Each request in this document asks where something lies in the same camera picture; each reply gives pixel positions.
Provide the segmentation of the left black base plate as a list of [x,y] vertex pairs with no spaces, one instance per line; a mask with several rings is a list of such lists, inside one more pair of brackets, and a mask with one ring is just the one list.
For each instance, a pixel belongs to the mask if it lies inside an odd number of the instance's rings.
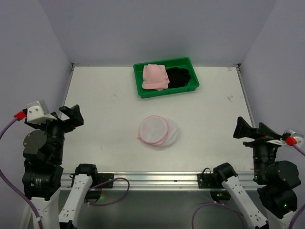
[[[94,178],[93,178],[93,182],[92,185],[90,186],[90,189],[93,189],[94,186],[110,181],[114,179],[114,174],[113,173],[98,173]],[[110,189],[113,188],[113,182],[109,182],[107,184],[104,184],[102,186],[99,186],[98,188],[106,188],[106,189]]]

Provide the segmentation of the pink bra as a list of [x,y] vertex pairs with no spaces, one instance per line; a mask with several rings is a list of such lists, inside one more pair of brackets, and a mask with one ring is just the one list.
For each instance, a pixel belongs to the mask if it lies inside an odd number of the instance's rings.
[[164,90],[170,82],[165,66],[158,64],[144,66],[142,79],[142,88],[145,90]]

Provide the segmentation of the black bra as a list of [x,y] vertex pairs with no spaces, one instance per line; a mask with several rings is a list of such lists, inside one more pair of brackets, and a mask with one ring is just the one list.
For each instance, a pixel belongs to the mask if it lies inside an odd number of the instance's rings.
[[169,88],[180,88],[186,86],[191,76],[185,68],[173,67],[166,70],[169,79]]

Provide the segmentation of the aluminium mounting rail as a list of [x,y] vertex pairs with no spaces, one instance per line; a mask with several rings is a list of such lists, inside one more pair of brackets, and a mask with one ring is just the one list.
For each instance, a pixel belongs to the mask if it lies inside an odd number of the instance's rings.
[[[65,171],[61,177],[61,190],[70,190],[70,174]],[[196,191],[199,188],[197,174],[200,172],[99,172],[114,174],[114,178],[123,177],[130,182],[130,191]],[[259,186],[252,178],[253,173],[241,172],[238,174],[240,183],[247,191],[256,190]],[[124,191],[127,188],[126,181],[115,181],[112,189]]]

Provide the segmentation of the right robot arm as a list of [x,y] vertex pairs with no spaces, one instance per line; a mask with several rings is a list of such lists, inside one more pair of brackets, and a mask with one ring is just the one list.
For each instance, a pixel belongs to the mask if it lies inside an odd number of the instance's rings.
[[233,134],[236,139],[250,138],[245,147],[253,150],[253,181],[259,185],[257,192],[267,215],[263,215],[244,190],[238,174],[229,163],[213,169],[216,183],[231,195],[251,229],[290,229],[299,215],[294,188],[301,185],[297,165],[287,160],[276,161],[279,147],[299,150],[304,134],[286,130],[277,134],[265,124],[251,127],[242,117],[237,118]]

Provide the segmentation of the white pink mesh laundry bag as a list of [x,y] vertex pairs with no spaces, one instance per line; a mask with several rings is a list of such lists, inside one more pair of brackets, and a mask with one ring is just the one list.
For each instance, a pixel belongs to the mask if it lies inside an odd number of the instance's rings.
[[179,126],[171,119],[151,115],[141,122],[138,139],[150,146],[166,148],[177,141],[179,133]]

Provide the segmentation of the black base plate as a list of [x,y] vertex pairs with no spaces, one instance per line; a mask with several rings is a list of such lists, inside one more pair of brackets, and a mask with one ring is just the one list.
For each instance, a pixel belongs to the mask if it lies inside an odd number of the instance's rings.
[[[114,174],[113,173],[98,173],[94,178],[93,178],[93,182],[92,185],[90,186],[90,189],[93,189],[94,186],[110,181],[114,179]],[[107,184],[104,184],[102,186],[99,186],[98,188],[106,188],[106,189],[110,189],[113,188],[113,182],[109,182]]]
[[197,184],[199,189],[224,189],[208,167],[197,174]]

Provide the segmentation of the green plastic tray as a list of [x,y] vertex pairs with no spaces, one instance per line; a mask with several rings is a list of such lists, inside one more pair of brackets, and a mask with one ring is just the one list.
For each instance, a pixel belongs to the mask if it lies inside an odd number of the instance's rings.
[[[178,88],[163,89],[162,91],[143,89],[142,88],[143,68],[144,68],[144,66],[146,66],[148,64],[164,65],[166,70],[175,68],[175,67],[182,69],[182,70],[187,70],[187,73],[190,75],[190,80],[185,86],[178,87]],[[196,88],[198,88],[200,85],[200,83],[197,79],[197,76],[195,74],[193,65],[191,63],[191,60],[188,57],[174,58],[174,59],[155,61],[155,62],[137,63],[133,66],[133,70],[134,70],[134,75],[135,75],[137,92],[138,92],[138,95],[142,99],[169,95],[169,94],[191,92],[191,91],[194,91]]]

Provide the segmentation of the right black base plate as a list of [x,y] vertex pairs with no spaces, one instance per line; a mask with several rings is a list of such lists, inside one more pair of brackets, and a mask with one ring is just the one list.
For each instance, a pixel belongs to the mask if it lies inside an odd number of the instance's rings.
[[224,189],[208,167],[197,174],[197,184],[199,189]]

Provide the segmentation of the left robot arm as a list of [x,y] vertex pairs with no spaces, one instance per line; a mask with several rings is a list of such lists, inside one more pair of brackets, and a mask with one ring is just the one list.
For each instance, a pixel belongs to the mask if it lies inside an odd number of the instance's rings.
[[25,124],[34,128],[23,141],[25,173],[24,195],[30,201],[40,229],[75,229],[89,188],[97,182],[94,164],[79,164],[72,176],[72,188],[62,210],[59,210],[62,158],[65,134],[84,124],[79,105],[59,110],[67,116],[61,120],[39,102],[27,107]]

